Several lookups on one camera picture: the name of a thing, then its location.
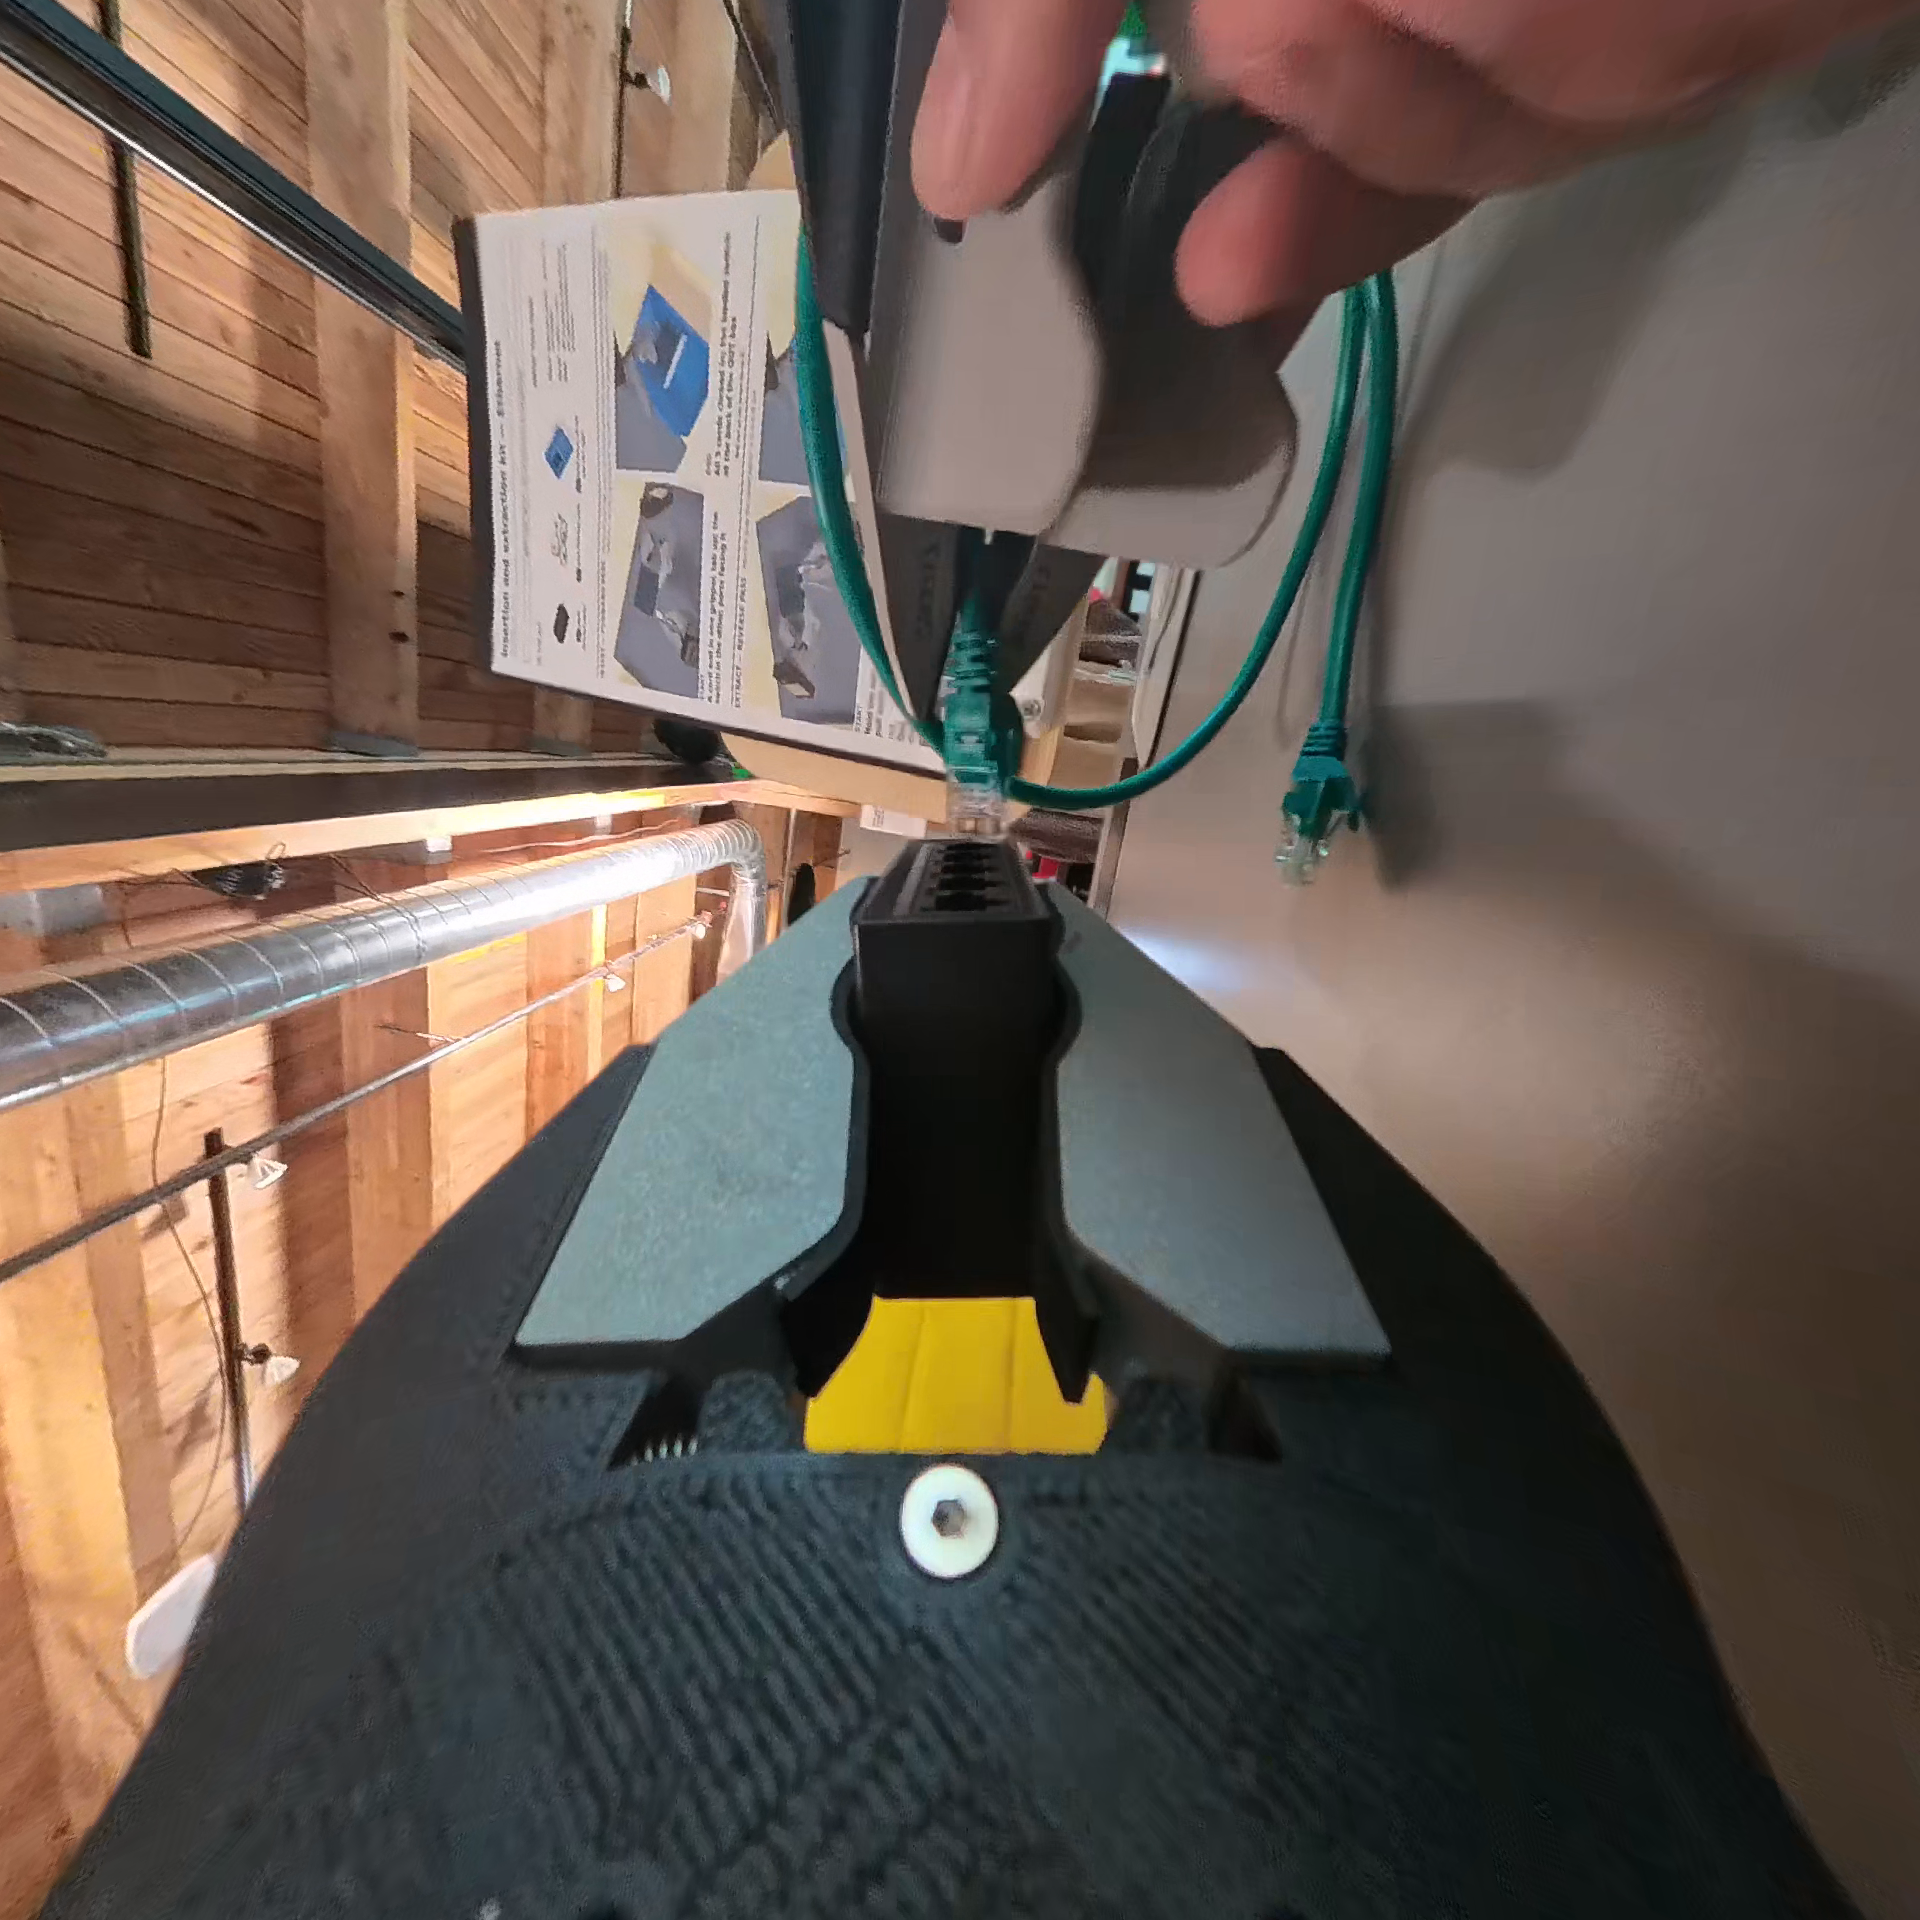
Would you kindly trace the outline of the instruction poster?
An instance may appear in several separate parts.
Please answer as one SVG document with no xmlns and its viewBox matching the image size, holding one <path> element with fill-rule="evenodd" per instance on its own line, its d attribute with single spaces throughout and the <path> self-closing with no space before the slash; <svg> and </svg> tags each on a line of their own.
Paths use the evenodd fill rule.
<svg viewBox="0 0 1920 1920">
<path fill-rule="evenodd" d="M 481 214 L 454 236 L 496 674 L 936 776 L 805 472 L 792 185 Z"/>
</svg>

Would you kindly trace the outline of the metal duct pipe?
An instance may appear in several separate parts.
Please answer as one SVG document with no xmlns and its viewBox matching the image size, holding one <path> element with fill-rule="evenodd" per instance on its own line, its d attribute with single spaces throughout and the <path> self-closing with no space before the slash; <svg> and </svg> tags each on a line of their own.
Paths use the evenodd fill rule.
<svg viewBox="0 0 1920 1920">
<path fill-rule="evenodd" d="M 749 825 L 728 819 L 49 971 L 2 995 L 2 1111 L 719 867 L 735 874 L 755 952 L 765 936 L 765 852 Z"/>
</svg>

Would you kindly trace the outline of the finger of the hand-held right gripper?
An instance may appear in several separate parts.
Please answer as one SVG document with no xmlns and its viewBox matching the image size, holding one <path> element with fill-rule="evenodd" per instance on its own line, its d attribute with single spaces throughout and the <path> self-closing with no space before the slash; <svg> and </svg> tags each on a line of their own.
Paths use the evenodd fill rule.
<svg viewBox="0 0 1920 1920">
<path fill-rule="evenodd" d="M 917 457 L 899 355 L 821 321 L 821 508 L 861 645 L 917 729 L 936 729 L 962 586 L 954 523 L 909 505 Z"/>
<path fill-rule="evenodd" d="M 990 633 L 999 674 L 1019 685 L 1087 599 L 1105 557 L 1032 537 L 990 539 Z"/>
</svg>

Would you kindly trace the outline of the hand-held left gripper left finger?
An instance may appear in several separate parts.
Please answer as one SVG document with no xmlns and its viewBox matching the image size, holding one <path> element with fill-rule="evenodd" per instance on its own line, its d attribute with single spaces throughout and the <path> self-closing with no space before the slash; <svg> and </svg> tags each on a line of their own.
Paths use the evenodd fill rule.
<svg viewBox="0 0 1920 1920">
<path fill-rule="evenodd" d="M 813 908 L 675 1020 L 515 1333 L 529 1364 L 792 1364 L 784 1311 L 852 1246 L 871 1071 L 852 914 Z"/>
</svg>

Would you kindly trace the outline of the person's right hand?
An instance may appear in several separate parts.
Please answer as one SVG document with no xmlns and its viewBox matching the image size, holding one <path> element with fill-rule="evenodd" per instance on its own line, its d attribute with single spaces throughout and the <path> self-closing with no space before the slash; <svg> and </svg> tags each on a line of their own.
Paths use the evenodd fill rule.
<svg viewBox="0 0 1920 1920">
<path fill-rule="evenodd" d="M 1091 105 L 1125 6 L 948 6 L 909 163 L 945 222 L 1011 200 Z M 1473 206 L 1686 132 L 1894 28 L 1894 2 L 1205 2 L 1203 82 L 1279 129 L 1189 216 L 1177 291 L 1211 326 L 1303 324 Z"/>
</svg>

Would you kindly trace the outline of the white lamp shade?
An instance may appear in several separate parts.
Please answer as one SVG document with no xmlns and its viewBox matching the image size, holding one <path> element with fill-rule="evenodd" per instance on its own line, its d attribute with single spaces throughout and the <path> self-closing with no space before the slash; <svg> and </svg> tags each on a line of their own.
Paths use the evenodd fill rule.
<svg viewBox="0 0 1920 1920">
<path fill-rule="evenodd" d="M 122 1652 L 134 1679 L 162 1677 L 181 1663 L 217 1571 L 217 1552 L 195 1556 L 133 1613 Z"/>
</svg>

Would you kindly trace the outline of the black ceiling rail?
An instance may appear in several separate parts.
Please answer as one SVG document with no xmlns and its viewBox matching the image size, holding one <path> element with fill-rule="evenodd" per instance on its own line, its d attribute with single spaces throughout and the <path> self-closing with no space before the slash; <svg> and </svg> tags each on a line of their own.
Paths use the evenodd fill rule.
<svg viewBox="0 0 1920 1920">
<path fill-rule="evenodd" d="M 468 369 L 456 306 L 64 7 L 5 2 L 2 62 L 429 357 Z"/>
</svg>

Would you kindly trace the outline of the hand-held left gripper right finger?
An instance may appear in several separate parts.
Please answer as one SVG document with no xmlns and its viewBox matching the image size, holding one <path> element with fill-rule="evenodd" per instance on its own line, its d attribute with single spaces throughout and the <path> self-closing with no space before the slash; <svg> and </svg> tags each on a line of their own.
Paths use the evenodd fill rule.
<svg viewBox="0 0 1920 1920">
<path fill-rule="evenodd" d="M 1074 1036 L 1056 1070 L 1061 1217 L 1110 1286 L 1102 1360 L 1381 1364 L 1360 1288 L 1252 1043 L 1051 890 Z"/>
</svg>

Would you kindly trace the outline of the black ethernet switch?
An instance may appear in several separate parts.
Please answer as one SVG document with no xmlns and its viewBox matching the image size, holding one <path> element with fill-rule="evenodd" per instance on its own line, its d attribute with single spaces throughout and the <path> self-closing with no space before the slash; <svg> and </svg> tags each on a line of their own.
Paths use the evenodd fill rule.
<svg viewBox="0 0 1920 1920">
<path fill-rule="evenodd" d="M 820 1390 L 878 1301 L 1030 1301 L 1070 1404 L 1100 1303 L 1065 1229 L 1061 923 L 1005 841 L 927 841 L 852 910 L 834 1017 L 854 1059 L 849 1196 L 783 1333 Z"/>
</svg>

